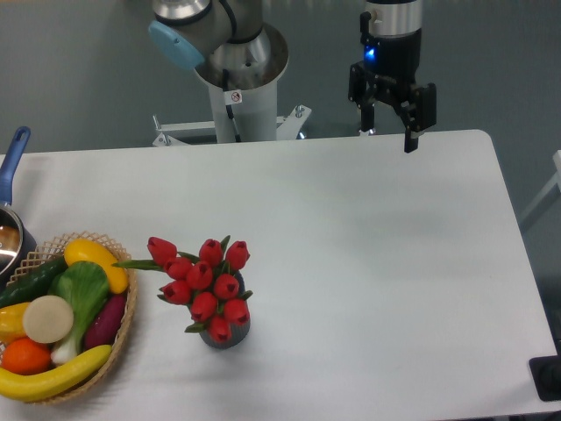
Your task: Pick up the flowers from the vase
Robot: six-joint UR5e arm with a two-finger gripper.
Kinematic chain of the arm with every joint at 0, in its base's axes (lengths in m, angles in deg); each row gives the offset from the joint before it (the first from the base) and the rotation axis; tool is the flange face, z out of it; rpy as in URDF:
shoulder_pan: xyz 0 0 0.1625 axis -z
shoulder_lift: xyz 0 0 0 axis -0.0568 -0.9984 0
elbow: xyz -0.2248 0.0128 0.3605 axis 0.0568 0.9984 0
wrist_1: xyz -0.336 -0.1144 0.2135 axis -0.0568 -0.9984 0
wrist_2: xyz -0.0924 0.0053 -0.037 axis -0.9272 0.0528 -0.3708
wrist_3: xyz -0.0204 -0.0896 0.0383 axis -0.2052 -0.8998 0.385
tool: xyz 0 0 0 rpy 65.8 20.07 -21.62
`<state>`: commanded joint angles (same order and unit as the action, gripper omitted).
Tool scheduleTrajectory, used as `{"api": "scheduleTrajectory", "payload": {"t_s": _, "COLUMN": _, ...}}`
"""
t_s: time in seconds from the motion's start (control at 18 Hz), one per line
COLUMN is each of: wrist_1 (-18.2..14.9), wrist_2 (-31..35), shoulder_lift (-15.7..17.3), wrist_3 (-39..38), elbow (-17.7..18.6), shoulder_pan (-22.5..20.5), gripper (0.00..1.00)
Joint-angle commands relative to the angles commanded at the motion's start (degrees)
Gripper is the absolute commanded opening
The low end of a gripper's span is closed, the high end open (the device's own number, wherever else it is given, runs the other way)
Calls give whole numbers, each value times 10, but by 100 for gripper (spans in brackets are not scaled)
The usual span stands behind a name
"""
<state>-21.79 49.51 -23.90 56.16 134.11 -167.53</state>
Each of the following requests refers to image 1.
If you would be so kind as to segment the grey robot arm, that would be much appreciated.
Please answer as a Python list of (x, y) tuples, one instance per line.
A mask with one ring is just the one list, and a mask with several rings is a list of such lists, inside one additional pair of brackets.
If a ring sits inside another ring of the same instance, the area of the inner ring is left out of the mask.
[[(175, 66), (195, 71), (209, 92), (220, 143), (299, 139), (311, 110), (277, 114), (277, 87), (288, 45), (263, 19), (261, 1), (155, 1), (148, 27)], [(404, 126), (404, 150), (437, 122), (437, 87), (417, 83), (423, 4), (367, 1), (359, 15), (360, 61), (350, 66), (348, 99), (360, 113), (359, 133), (374, 131), (375, 105), (391, 107)]]

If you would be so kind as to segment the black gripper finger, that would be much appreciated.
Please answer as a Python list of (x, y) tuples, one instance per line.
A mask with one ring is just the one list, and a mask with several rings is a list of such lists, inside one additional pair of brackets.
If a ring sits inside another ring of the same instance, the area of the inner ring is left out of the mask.
[(400, 104), (399, 117), (405, 128), (404, 152), (412, 153), (418, 148), (419, 137), (437, 123), (436, 84), (412, 84)]
[(363, 65), (351, 65), (349, 73), (348, 99), (360, 112), (360, 131), (370, 132), (374, 128), (374, 102), (377, 82)]

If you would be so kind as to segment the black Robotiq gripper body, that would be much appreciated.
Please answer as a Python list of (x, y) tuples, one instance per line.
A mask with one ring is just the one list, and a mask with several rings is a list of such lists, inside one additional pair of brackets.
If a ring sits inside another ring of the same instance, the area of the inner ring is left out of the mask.
[(350, 68), (349, 100), (359, 107), (383, 103), (401, 113), (416, 85), (421, 40), (420, 31), (392, 37), (363, 33), (363, 59)]

